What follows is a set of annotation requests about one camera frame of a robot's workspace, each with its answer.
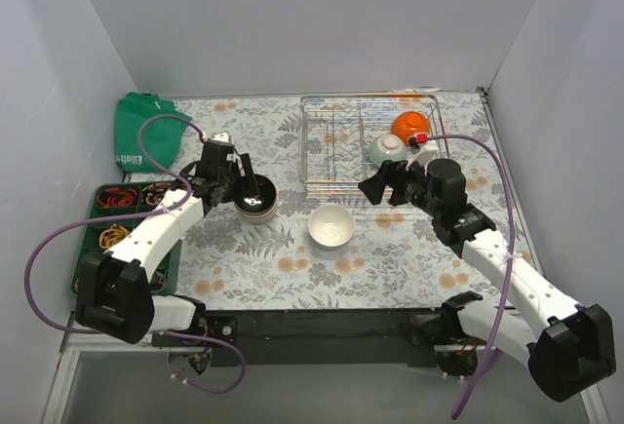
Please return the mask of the beige bowl front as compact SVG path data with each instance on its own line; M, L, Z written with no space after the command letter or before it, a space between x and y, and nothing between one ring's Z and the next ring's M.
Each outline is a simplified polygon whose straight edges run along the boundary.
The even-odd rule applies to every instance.
M277 208L278 193L272 180L262 174L254 176L255 189L234 201L235 209L247 217L269 215Z

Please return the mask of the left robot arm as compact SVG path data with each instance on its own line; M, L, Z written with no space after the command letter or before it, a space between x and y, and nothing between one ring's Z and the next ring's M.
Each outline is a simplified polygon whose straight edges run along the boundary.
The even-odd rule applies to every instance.
M130 344L163 330L173 330L185 345L200 344L208 332L199 316L203 304L184 296L156 295L150 284L181 236L213 208L230 202L261 205L252 161L233 144L210 139L201 159L185 168L156 209L142 214L125 239L83 258L76 322Z

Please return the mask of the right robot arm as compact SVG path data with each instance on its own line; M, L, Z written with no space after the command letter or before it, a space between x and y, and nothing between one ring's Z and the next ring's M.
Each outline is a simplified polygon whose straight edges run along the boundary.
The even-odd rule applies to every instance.
M525 364L539 389L556 402L616 372L607 311L598 304L581 305L510 253L493 221L469 203L466 178L456 162L435 159L422 168L386 161L358 187L374 205L390 188L390 205L411 204L431 216L437 238L480 271L515 309L498 319L496 307L486 305L481 295L456 295L441 308L441 330L448 341L486 339L498 326L495 348Z

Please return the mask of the white ribbed bowl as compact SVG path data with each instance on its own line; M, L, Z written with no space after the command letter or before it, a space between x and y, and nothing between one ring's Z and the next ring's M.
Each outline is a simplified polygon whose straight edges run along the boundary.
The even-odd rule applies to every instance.
M308 219L308 233L323 250L336 250L350 242L355 234L351 212L339 205L323 205Z

